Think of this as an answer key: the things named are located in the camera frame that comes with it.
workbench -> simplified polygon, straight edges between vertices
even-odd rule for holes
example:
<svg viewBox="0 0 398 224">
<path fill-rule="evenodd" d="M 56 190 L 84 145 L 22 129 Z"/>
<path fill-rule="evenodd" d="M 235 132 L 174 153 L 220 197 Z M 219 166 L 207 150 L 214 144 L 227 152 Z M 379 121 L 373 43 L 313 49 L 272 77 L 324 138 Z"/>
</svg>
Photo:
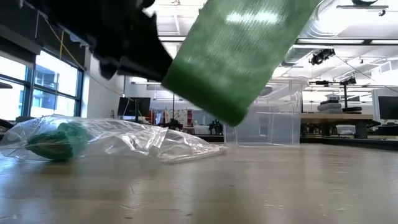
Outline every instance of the workbench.
<svg viewBox="0 0 398 224">
<path fill-rule="evenodd" d="M 0 157 L 0 223 L 394 223 L 398 154 L 353 147 L 231 147 L 159 164 Z"/>
<path fill-rule="evenodd" d="M 320 124 L 323 126 L 322 135 L 329 136 L 328 126 L 333 124 L 355 125 L 355 138 L 367 139 L 367 125 L 372 122 L 371 114 L 326 114 L 326 113 L 302 113 L 302 124 Z"/>
</svg>

black monitor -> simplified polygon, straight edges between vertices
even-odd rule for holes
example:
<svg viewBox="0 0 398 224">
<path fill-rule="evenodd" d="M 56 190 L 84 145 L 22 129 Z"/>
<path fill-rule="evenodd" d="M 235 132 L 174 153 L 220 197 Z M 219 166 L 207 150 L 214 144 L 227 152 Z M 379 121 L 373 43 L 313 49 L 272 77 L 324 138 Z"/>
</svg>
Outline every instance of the black monitor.
<svg viewBox="0 0 398 224">
<path fill-rule="evenodd" d="M 398 96 L 379 96 L 380 119 L 398 119 Z"/>
<path fill-rule="evenodd" d="M 118 116 L 135 116 L 136 105 L 138 109 L 138 116 L 149 116 L 149 97 L 120 97 Z"/>
</svg>

green object in bag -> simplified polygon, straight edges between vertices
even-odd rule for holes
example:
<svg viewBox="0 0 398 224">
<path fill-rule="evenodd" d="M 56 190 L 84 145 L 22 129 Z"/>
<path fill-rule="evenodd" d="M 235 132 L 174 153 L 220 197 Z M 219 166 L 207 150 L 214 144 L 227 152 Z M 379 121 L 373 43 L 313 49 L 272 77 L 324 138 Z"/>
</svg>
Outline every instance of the green object in bag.
<svg viewBox="0 0 398 224">
<path fill-rule="evenodd" d="M 162 85 L 238 125 L 319 2 L 207 1 Z"/>
<path fill-rule="evenodd" d="M 28 140 L 27 150 L 47 159 L 64 161 L 75 157 L 87 146 L 89 135 L 75 123 L 62 123 L 55 131 L 47 131 Z"/>
</svg>

window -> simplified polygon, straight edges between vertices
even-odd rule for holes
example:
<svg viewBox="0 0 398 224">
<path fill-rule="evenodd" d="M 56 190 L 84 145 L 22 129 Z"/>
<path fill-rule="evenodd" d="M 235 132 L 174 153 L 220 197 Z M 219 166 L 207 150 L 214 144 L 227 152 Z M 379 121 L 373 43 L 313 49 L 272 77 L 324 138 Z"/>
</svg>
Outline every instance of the window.
<svg viewBox="0 0 398 224">
<path fill-rule="evenodd" d="M 0 118 L 14 121 L 17 117 L 22 115 L 25 87 L 23 85 L 3 80 L 0 80 L 0 82 L 10 84 L 12 86 L 12 89 L 0 89 Z"/>
<path fill-rule="evenodd" d="M 81 70 L 44 51 L 36 57 L 35 65 L 30 66 L 2 52 L 0 55 L 5 55 L 0 56 L 0 82 L 12 86 L 12 89 L 0 90 L 1 119 L 54 113 L 80 115 Z"/>
</svg>

clear plastic bag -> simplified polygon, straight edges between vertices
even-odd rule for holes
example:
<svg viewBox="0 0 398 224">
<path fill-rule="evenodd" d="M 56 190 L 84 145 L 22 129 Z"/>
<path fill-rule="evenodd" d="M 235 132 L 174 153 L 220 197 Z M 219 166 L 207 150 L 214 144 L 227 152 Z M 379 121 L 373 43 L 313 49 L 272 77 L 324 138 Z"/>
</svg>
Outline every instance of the clear plastic bag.
<svg viewBox="0 0 398 224">
<path fill-rule="evenodd" d="M 183 162 L 225 151 L 223 146 L 158 126 L 58 115 L 19 123 L 0 142 L 4 156 L 33 160 L 112 154 Z"/>
</svg>

